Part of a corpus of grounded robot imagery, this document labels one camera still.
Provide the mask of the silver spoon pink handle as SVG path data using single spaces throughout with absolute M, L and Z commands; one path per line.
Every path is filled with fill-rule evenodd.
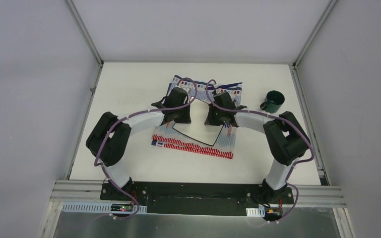
M 228 132 L 227 132 L 227 136 L 228 136 L 228 137 L 231 137 L 232 130 L 233 130 L 232 125 L 229 125 L 229 127 L 228 127 Z

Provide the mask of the white square plate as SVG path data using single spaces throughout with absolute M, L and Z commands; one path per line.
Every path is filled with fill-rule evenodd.
M 202 144 L 213 146 L 220 135 L 223 125 L 207 125 L 208 103 L 195 99 L 190 105 L 190 124 L 176 123 L 173 129 Z

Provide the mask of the patterned cloth napkin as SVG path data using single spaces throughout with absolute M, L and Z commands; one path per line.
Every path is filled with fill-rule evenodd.
M 209 104 L 210 101 L 205 93 L 206 85 L 207 83 L 203 81 L 196 82 L 196 99 Z M 166 128 L 166 124 L 156 127 L 152 134 L 152 145 L 220 158 L 233 159 L 237 137 L 236 127 L 233 127 L 231 137 L 228 137 L 227 132 L 229 125 L 224 124 L 215 144 L 213 146 L 208 146 L 175 131 L 173 129 L 175 124 L 176 123 L 173 121 L 170 122 L 168 128 Z

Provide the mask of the dark blue plastic knife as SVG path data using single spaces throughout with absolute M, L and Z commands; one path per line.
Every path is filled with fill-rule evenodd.
M 208 90 L 214 90 L 214 89 L 217 89 L 217 88 L 229 89 L 229 88 L 234 88 L 234 87 L 241 88 L 241 82 L 239 82 L 239 83 L 231 83 L 231 84 L 207 84 L 206 88 Z

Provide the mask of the dark green mug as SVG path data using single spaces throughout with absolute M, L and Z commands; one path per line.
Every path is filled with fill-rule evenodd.
M 266 94 L 264 101 L 260 105 L 260 109 L 267 113 L 274 114 L 281 108 L 284 102 L 285 96 L 279 91 L 272 90 Z

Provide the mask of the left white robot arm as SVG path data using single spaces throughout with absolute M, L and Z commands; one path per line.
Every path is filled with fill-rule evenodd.
M 94 166 L 102 168 L 118 200 L 127 200 L 131 196 L 128 183 L 132 179 L 121 166 L 129 137 L 178 119 L 190 123 L 190 105 L 195 99 L 196 94 L 190 96 L 186 90 L 174 87 L 167 96 L 152 103 L 146 110 L 123 117 L 112 112 L 101 115 L 85 145 L 95 157 Z

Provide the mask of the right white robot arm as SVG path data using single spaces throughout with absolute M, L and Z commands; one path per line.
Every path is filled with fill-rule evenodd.
M 237 107 L 228 92 L 205 92 L 211 105 L 215 107 L 213 117 L 233 127 L 248 128 L 266 136 L 274 158 L 268 175 L 259 189 L 260 197 L 274 203 L 280 199 L 287 187 L 287 180 L 294 167 L 300 162 L 312 145 L 297 119 L 291 112 L 278 116 Z

